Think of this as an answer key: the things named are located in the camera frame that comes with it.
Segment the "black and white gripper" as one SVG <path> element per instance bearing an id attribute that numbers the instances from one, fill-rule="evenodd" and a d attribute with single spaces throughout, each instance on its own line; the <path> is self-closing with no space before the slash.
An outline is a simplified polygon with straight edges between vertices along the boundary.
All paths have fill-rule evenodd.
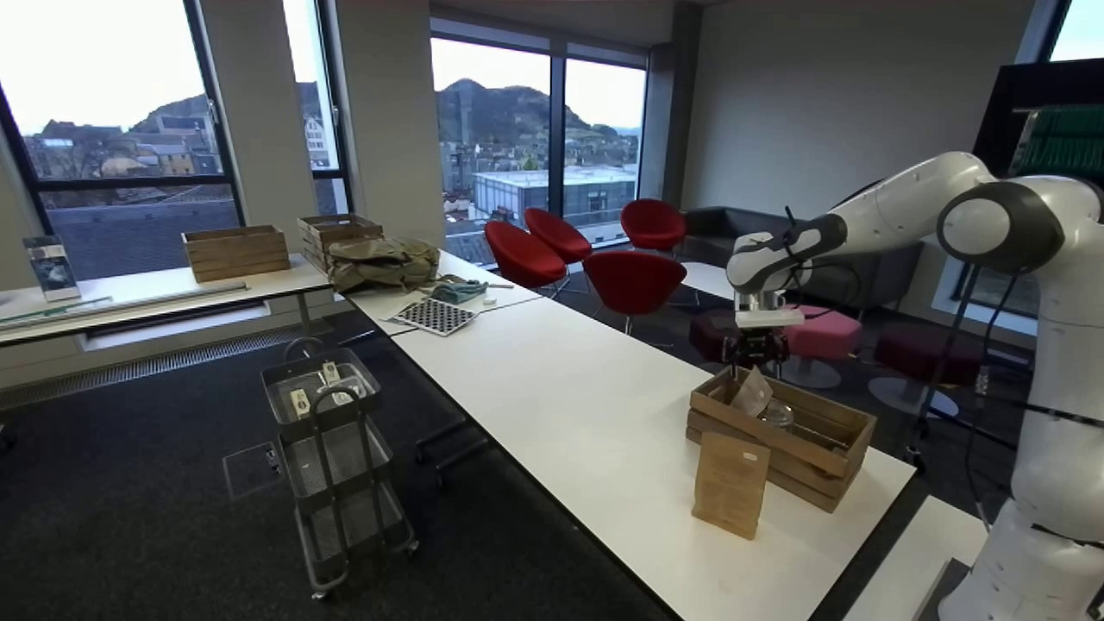
<path id="1" fill-rule="evenodd" d="M 731 359 L 740 364 L 778 364 L 786 359 L 782 331 L 800 323 L 803 314 L 779 293 L 740 293 L 734 295 L 734 345 Z"/>

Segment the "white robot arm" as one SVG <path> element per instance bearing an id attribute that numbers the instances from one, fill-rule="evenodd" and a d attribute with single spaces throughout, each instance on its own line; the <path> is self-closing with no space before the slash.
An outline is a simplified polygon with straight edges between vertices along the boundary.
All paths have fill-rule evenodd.
<path id="1" fill-rule="evenodd" d="M 792 230 L 740 233 L 734 320 L 778 328 L 786 275 L 935 233 L 942 252 L 1036 283 L 1032 378 L 1011 494 L 938 621 L 1093 621 L 1104 585 L 1104 201 L 1061 174 L 993 176 L 973 153 L 923 159 Z"/>

